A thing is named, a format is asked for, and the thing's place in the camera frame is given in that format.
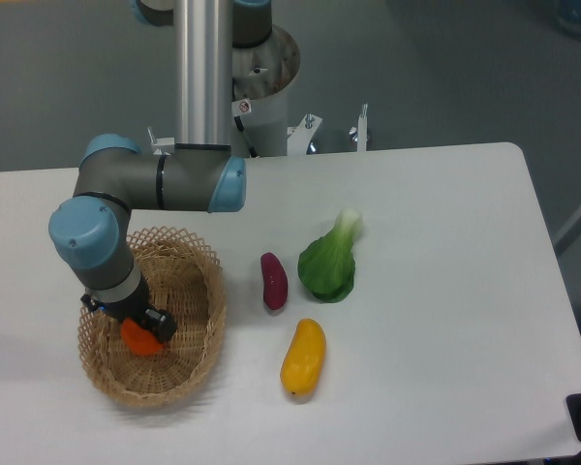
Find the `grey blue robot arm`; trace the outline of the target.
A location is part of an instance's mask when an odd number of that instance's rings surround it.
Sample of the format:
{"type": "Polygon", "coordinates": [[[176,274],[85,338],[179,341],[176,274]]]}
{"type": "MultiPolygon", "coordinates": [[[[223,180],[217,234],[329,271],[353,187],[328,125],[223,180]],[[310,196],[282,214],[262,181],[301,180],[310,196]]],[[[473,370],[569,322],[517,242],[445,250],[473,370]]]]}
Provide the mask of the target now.
{"type": "Polygon", "coordinates": [[[177,52],[177,129],[170,154],[144,155],[130,139],[93,138],[73,196],[52,213],[48,233],[85,287],[83,303],[132,320],[159,342],[176,330],[154,307],[126,241],[135,209],[236,212],[246,197],[245,162],[230,148],[231,53],[272,32],[267,1],[136,1],[135,15],[172,26],[177,52]]]}

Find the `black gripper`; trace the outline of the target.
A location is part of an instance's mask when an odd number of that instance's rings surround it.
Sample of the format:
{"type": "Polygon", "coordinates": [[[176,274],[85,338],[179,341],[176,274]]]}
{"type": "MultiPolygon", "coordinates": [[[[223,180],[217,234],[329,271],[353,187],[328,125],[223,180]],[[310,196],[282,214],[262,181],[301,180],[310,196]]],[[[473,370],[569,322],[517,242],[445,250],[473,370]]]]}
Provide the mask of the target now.
{"type": "Polygon", "coordinates": [[[101,311],[119,322],[126,318],[136,320],[162,344],[177,330],[177,322],[169,311],[149,306],[149,288],[144,278],[125,280],[108,290],[87,290],[80,300],[89,312],[101,311]]]}

